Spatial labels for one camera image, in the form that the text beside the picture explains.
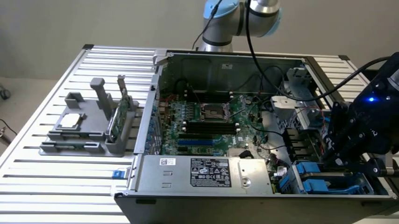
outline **aluminum extrusion table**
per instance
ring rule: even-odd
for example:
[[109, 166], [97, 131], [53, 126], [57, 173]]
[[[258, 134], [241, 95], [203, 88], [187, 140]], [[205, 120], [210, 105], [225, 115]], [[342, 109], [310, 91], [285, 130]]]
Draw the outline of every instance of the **aluminum extrusion table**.
[[[95, 45], [83, 49], [46, 97], [11, 146], [0, 157], [0, 223], [129, 223], [111, 196], [127, 180], [113, 180], [113, 172], [133, 162], [141, 116], [134, 121], [125, 157], [42, 156], [39, 145], [66, 108], [73, 91], [97, 98], [94, 77], [106, 80], [106, 91], [121, 98], [118, 75], [126, 75], [130, 95], [145, 106], [155, 49]], [[352, 61], [338, 56], [314, 56], [337, 85], [354, 71]], [[353, 101], [366, 84], [361, 74], [340, 90]]]

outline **cable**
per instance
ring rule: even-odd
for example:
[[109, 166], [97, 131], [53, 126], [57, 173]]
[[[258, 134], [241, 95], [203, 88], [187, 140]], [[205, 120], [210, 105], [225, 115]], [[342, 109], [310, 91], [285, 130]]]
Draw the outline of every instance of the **cable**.
[[286, 147], [286, 146], [280, 146], [280, 147], [276, 147], [276, 148], [264, 148], [262, 145], [260, 145], [260, 146], [261, 146], [261, 148], [265, 149], [265, 150], [276, 150], [276, 149], [278, 149], [278, 148]]
[[245, 85], [248, 85], [248, 83], [250, 82], [250, 80], [254, 78], [254, 77], [257, 77], [258, 75], [252, 75], [250, 76], [250, 78], [245, 81], [245, 83], [240, 86], [240, 87], [237, 87], [236, 89], [233, 89], [233, 91], [238, 91], [241, 88], [244, 88], [244, 86]]
[[179, 82], [182, 82], [182, 81], [185, 81], [186, 84], [189, 83], [187, 78], [178, 78], [177, 81], [175, 81], [175, 85], [174, 85], [174, 91], [173, 91], [174, 94], [178, 93], [178, 84], [179, 84]]
[[370, 66], [373, 66], [374, 64], [380, 63], [380, 62], [384, 62], [384, 61], [388, 61], [390, 59], [390, 56], [389, 57], [381, 57], [378, 59], [374, 59], [372, 62], [366, 63], [354, 73], [352, 73], [352, 75], [332, 89], [329, 90], [326, 93], [324, 93], [322, 95], [320, 95], [318, 97], [314, 97], [314, 98], [309, 98], [309, 99], [302, 99], [302, 98], [297, 98], [297, 97], [293, 97], [290, 96], [284, 90], [281, 90], [280, 87], [277, 87], [272, 80], [268, 78], [265, 72], [262, 71], [262, 68], [261, 68], [261, 65], [260, 65], [260, 62], [258, 62], [258, 59], [257, 59], [257, 55], [256, 55], [256, 51], [254, 51], [254, 46], [253, 46], [253, 42], [252, 42], [252, 33], [250, 33], [250, 4], [252, 4], [252, 0], [248, 0], [248, 12], [246, 12], [246, 31], [248, 31], [248, 42], [249, 42], [249, 47], [250, 47], [250, 51], [252, 51], [252, 56], [253, 56], [253, 59], [254, 59], [254, 63], [258, 67], [258, 70], [262, 74], [262, 76], [265, 77], [268, 83], [278, 90], [278, 92], [286, 96], [288, 98], [293, 99], [293, 100], [298, 100], [298, 101], [316, 101], [316, 100], [320, 100], [322, 98], [325, 98], [326, 96], [329, 96], [332, 93], [334, 93], [340, 88], [344, 87], [344, 85], [346, 85], [349, 83], [349, 81], [356, 78], [356, 76], [362, 73]]
[[3, 121], [3, 123], [7, 126], [7, 128], [15, 133], [15, 135], [18, 135], [17, 131], [10, 127], [10, 125], [7, 124], [7, 122], [3, 119], [0, 119], [0, 121]]
[[209, 23], [207, 23], [207, 25], [206, 25], [206, 27], [205, 27], [202, 33], [199, 34], [198, 38], [195, 39], [195, 42], [193, 43], [193, 47], [191, 47], [191, 49], [194, 49], [194, 46], [195, 46], [197, 42], [199, 41], [201, 36], [205, 34], [205, 32], [206, 32], [207, 29], [209, 29], [210, 23], [211, 23], [211, 21], [213, 21], [213, 19], [214, 19], [214, 17], [215, 17], [215, 14], [217, 14], [217, 12], [218, 12], [218, 8], [219, 8], [219, 5], [221, 5], [221, 2], [222, 2], [222, 1], [224, 1], [224, 0], [219, 0], [219, 2], [217, 3], [217, 5], [215, 5], [215, 7], [214, 7], [214, 9], [213, 9], [211, 17], [210, 17]]
[[257, 128], [257, 127], [253, 125], [253, 122], [252, 122], [252, 120], [250, 120], [250, 114], [252, 114], [252, 112], [253, 112], [256, 106], [257, 106], [257, 104], [252, 107], [252, 110], [250, 110], [250, 112], [249, 112], [249, 121], [250, 121], [250, 125], [252, 125], [252, 127], [253, 127], [257, 131], [266, 132], [266, 133], [276, 133], [276, 134], [278, 134], [280, 136], [284, 137], [284, 135], [282, 135], [280, 132], [262, 130], [262, 129]]
[[[284, 79], [282, 79], [282, 82], [285, 81], [285, 72], [284, 72], [284, 69], [280, 67], [280, 66], [277, 66], [277, 65], [270, 65], [270, 66], [268, 66], [266, 68], [265, 68], [265, 70], [264, 70], [264, 73], [266, 73], [266, 71], [270, 69], [270, 68], [278, 68], [278, 70], [281, 71], [281, 73], [282, 73], [282, 77], [284, 77]], [[261, 89], [261, 91], [264, 90], [264, 76], [261, 75], [261, 87], [260, 87], [260, 89]]]

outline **blue latch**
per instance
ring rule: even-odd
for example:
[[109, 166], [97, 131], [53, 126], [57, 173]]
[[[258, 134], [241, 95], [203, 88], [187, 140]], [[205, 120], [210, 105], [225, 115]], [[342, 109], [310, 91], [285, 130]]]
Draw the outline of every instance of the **blue latch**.
[[297, 164], [297, 169], [300, 174], [321, 172], [318, 163], [316, 162], [301, 162], [300, 164]]
[[115, 170], [114, 173], [113, 173], [113, 179], [123, 180], [125, 179], [125, 171]]
[[306, 180], [305, 191], [310, 194], [328, 195], [354, 195], [360, 192], [360, 185], [350, 186], [348, 189], [329, 189], [325, 180]]

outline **gray wall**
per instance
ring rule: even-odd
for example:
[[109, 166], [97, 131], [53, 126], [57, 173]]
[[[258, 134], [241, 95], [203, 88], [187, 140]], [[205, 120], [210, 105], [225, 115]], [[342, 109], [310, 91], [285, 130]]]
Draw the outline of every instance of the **gray wall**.
[[[0, 0], [0, 76], [59, 79], [86, 43], [190, 48], [205, 0]], [[399, 49], [399, 0], [282, 0], [281, 29], [257, 51], [348, 54], [357, 65]], [[236, 50], [248, 50], [245, 37]]]

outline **motherboard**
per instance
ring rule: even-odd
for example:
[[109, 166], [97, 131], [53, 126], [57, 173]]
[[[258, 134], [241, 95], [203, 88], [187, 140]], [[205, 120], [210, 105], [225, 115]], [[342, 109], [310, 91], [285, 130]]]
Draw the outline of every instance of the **motherboard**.
[[161, 102], [162, 154], [238, 156], [264, 141], [261, 107], [253, 96], [170, 95]]

